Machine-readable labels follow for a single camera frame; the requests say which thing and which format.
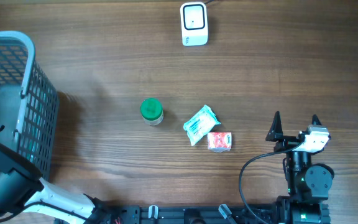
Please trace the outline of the red tissue pack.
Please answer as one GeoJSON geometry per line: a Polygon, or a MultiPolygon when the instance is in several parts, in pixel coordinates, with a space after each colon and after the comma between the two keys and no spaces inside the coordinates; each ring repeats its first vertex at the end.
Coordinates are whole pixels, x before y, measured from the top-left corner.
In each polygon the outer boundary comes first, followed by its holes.
{"type": "Polygon", "coordinates": [[[231,132],[211,132],[207,134],[208,149],[213,152],[230,151],[232,147],[231,132]]]}

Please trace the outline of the teal wet wipes pack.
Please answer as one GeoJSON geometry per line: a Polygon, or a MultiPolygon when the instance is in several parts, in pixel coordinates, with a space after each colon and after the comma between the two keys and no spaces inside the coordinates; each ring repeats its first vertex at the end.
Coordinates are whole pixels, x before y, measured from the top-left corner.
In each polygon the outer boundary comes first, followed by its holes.
{"type": "Polygon", "coordinates": [[[187,133],[191,146],[195,146],[199,140],[220,124],[212,109],[204,105],[199,112],[184,123],[183,129],[187,133]]]}

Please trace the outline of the green lid jar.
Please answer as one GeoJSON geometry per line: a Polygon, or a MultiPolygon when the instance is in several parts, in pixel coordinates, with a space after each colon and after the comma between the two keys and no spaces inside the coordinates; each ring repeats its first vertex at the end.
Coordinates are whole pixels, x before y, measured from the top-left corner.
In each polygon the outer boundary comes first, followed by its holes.
{"type": "Polygon", "coordinates": [[[145,99],[140,106],[140,113],[146,124],[156,126],[163,120],[163,107],[156,98],[145,99]]]}

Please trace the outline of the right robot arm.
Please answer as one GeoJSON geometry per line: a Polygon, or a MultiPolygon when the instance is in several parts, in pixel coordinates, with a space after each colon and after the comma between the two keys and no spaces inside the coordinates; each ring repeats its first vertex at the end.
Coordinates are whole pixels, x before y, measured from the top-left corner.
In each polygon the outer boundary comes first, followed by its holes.
{"type": "Polygon", "coordinates": [[[275,143],[274,152],[284,152],[283,170],[288,196],[279,196],[272,215],[274,223],[327,224],[329,208],[323,202],[329,197],[334,171],[326,164],[313,164],[311,156],[324,150],[331,135],[316,115],[311,124],[297,136],[283,133],[280,113],[276,112],[265,138],[275,143]]]}

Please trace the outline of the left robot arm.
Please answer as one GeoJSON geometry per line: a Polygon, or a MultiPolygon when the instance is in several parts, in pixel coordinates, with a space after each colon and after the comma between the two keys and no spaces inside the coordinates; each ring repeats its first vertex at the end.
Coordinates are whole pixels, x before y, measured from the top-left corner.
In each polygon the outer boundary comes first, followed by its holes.
{"type": "Polygon", "coordinates": [[[27,212],[54,217],[57,223],[114,223],[119,219],[98,198],[47,182],[36,166],[0,143],[0,223],[27,212]]]}

